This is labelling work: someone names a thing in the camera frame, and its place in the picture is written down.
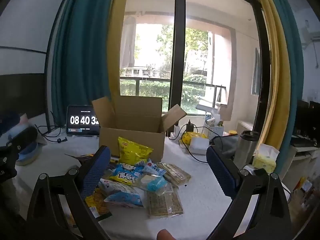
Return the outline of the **right hand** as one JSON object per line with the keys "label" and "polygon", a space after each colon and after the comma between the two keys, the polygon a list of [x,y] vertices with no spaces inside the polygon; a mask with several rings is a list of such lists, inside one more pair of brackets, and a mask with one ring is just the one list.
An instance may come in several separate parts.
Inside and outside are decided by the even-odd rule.
{"label": "right hand", "polygon": [[157,233],[157,240],[176,240],[172,234],[166,230],[162,229]]}

